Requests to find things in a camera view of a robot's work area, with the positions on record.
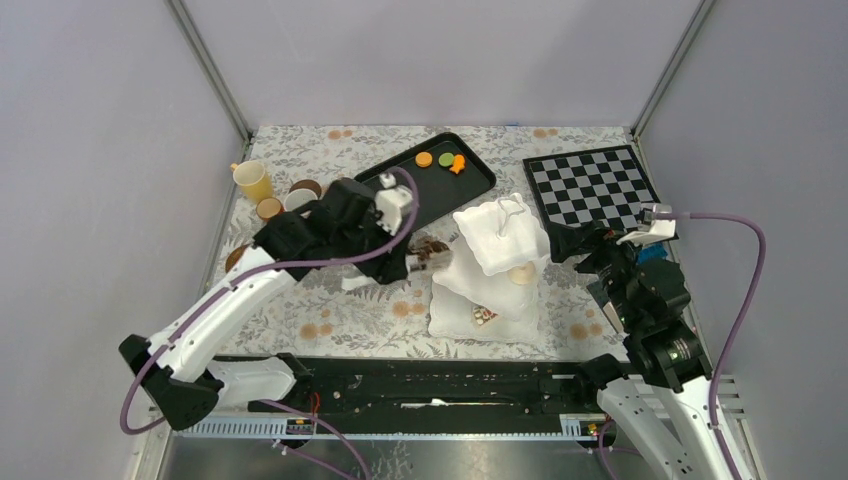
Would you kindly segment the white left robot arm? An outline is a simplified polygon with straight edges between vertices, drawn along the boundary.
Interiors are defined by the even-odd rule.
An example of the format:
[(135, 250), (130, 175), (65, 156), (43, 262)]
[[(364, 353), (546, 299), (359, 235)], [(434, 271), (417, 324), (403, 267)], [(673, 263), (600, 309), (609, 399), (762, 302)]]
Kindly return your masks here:
[(127, 336), (119, 352), (135, 378), (121, 409), (122, 430), (142, 431), (128, 424), (139, 389), (174, 430), (199, 423), (218, 406), (275, 400), (288, 411), (304, 407), (311, 387), (282, 358), (237, 363), (215, 356), (260, 307), (313, 270), (352, 265), (352, 287), (407, 277), (419, 191), (403, 169), (382, 174), (380, 183), (373, 190), (344, 177), (322, 198), (273, 216), (186, 313), (150, 337)]

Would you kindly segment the cream round mousse cake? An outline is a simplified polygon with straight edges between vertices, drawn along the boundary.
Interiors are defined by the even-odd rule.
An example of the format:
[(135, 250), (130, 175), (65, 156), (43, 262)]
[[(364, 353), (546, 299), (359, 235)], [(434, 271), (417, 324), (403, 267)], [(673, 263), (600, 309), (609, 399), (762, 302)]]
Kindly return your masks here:
[(516, 285), (530, 285), (536, 281), (537, 269), (533, 262), (511, 268), (507, 272), (509, 280)]

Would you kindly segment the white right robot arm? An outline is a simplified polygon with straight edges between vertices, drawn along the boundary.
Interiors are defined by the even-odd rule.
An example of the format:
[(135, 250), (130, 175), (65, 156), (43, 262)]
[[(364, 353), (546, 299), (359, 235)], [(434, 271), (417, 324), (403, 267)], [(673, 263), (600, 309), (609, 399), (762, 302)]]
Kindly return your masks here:
[(659, 213), (627, 234), (596, 222), (548, 227), (553, 262), (580, 255), (576, 271), (598, 277), (604, 303), (615, 313), (609, 322), (623, 334), (631, 366), (652, 387), (675, 429), (669, 431), (649, 412), (634, 381), (610, 354), (580, 365), (573, 396), (583, 410), (603, 409), (658, 475), (750, 479), (744, 455), (721, 426), (720, 367), (710, 364), (699, 337), (682, 317), (691, 296), (680, 266), (663, 258), (638, 259), (642, 246), (675, 233), (671, 213)]

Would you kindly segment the white three-tier dessert stand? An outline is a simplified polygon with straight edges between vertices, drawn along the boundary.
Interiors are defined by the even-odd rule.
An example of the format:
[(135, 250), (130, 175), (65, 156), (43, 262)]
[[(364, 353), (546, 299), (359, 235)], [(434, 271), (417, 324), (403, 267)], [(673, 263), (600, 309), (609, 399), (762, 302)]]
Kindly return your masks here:
[[(452, 215), (458, 237), (449, 244), (450, 266), (433, 274), (428, 333), (433, 337), (532, 344), (538, 338), (539, 283), (551, 260), (541, 221), (515, 192)], [(533, 262), (536, 281), (512, 283), (507, 272)], [(476, 327), (472, 308), (498, 314)]]

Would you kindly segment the chocolate sprinkle donut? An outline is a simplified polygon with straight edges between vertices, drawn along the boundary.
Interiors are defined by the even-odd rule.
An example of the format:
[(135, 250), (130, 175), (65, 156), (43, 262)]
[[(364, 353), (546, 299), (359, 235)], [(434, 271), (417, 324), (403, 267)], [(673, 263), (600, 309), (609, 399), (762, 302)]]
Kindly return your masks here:
[(409, 247), (411, 254), (416, 255), (421, 261), (434, 258), (445, 252), (450, 252), (448, 245), (432, 237), (419, 238)]

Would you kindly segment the silver serving tongs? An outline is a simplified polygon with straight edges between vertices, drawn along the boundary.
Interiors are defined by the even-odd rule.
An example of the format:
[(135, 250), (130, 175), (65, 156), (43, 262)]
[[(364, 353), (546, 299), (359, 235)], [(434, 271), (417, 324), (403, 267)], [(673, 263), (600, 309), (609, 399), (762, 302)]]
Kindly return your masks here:
[(371, 284), (387, 285), (399, 280), (406, 279), (410, 274), (423, 273), (432, 275), (435, 272), (447, 269), (453, 260), (450, 250), (435, 253), (407, 255), (401, 266), (392, 266), (385, 274), (368, 276), (359, 274), (343, 277), (341, 288), (343, 291), (352, 291)]

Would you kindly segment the pink strawberry cake slice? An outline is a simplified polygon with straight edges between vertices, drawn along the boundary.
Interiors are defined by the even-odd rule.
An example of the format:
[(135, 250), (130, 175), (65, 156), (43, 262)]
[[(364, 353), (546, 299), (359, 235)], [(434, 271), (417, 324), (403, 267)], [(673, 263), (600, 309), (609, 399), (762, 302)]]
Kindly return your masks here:
[(482, 305), (477, 305), (472, 308), (472, 320), (473, 324), (476, 327), (483, 327), (484, 325), (496, 319), (497, 317), (497, 313), (491, 311), (490, 309)]

